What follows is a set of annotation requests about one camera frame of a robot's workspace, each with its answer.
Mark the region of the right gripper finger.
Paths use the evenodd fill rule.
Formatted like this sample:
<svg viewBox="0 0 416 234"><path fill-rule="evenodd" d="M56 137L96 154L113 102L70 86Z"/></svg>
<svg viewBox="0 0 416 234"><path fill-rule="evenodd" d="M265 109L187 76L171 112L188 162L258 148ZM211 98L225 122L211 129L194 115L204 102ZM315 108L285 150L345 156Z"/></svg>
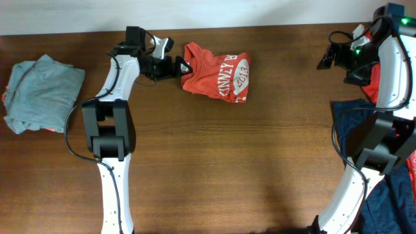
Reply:
<svg viewBox="0 0 416 234"><path fill-rule="evenodd" d="M327 70L330 69L332 66L332 62L335 59L335 56L337 54L337 46L336 45L329 45L323 58L317 65L318 70Z"/></svg>
<svg viewBox="0 0 416 234"><path fill-rule="evenodd" d="M347 71L344 83L357 86L368 86L371 83L371 73L369 71Z"/></svg>

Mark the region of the orange printed t-shirt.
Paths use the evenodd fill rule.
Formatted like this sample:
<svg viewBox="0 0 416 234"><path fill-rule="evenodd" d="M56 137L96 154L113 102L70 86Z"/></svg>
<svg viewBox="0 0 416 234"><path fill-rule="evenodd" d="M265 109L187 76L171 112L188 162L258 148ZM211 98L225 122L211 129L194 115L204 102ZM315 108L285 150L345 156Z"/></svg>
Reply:
<svg viewBox="0 0 416 234"><path fill-rule="evenodd" d="M185 46L184 59L192 68L192 73L182 76L183 90L230 103L246 102L250 78L249 54L214 56L208 49L191 42Z"/></svg>

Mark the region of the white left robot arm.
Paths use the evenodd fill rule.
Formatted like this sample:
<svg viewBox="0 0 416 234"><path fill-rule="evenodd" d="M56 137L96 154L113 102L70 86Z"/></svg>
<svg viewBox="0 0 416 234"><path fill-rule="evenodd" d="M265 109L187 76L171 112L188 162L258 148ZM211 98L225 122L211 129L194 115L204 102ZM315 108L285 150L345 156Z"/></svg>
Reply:
<svg viewBox="0 0 416 234"><path fill-rule="evenodd" d="M125 40L110 52L110 69L95 98L82 106L86 143L97 161L103 196L102 233L134 233L129 205L129 165L136 131L129 96L144 75L161 81L192 72L180 56L172 58L170 38L158 38L141 27L128 26Z"/></svg>

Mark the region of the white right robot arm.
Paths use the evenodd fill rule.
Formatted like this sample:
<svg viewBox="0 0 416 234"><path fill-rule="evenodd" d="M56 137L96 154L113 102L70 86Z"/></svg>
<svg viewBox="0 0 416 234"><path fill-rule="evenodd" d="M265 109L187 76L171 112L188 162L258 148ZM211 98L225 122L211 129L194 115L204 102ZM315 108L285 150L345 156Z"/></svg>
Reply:
<svg viewBox="0 0 416 234"><path fill-rule="evenodd" d="M344 175L308 233L350 233L374 187L415 151L415 18L405 15L403 5L387 3L366 29L347 37L330 42L317 69L339 66L346 70L345 83L364 87L379 66L378 100L360 108L372 115L353 128L346 151L337 151Z"/></svg>

